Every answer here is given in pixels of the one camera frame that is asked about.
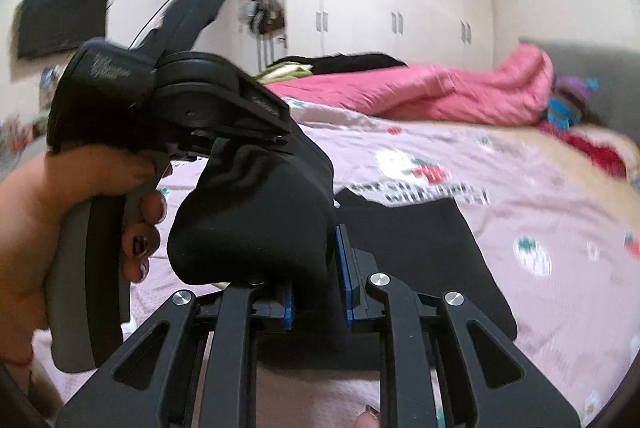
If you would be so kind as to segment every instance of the green cloth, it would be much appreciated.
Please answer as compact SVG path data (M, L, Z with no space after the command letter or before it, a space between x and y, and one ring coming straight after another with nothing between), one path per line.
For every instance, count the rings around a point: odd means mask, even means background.
M284 61L273 64L269 68L254 75L254 79L261 84L271 84L272 82L289 81L313 75L310 64L300 64L293 61Z

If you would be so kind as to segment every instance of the white wardrobe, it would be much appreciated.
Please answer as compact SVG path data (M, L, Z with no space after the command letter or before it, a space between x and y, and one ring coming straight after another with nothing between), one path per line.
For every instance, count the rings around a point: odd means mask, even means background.
M493 66L491 0L286 0L288 54L384 52L405 62Z

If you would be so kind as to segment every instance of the pink bedsheet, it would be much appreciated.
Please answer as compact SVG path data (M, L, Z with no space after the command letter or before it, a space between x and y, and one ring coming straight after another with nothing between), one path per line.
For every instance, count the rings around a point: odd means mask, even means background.
M313 75L268 86L280 97L396 121L530 125L547 107L553 67L545 52L520 45L493 72L438 65Z

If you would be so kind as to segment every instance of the television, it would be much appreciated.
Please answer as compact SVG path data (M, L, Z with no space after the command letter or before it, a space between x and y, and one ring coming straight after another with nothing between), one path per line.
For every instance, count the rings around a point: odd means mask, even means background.
M105 37L108 0L23 0L18 59L78 48Z

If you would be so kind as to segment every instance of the dark nail polish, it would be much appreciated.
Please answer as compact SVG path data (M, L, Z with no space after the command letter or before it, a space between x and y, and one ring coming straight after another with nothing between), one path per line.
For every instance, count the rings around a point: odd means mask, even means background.
M373 408L370 404L367 404L367 406L365 407L365 410L369 412L376 419L380 419L380 412L375 408Z
M162 204L162 217L158 220L158 223L163 223L166 218L166 214L169 212L169 205L166 203L166 197L161 194L160 201Z
M144 236L134 236L132 241L133 256L142 256L146 254L149 247L149 241Z
M142 278L138 283L143 283L146 280L146 275L149 274L149 260L145 260L145 262L140 266L140 270L142 271Z

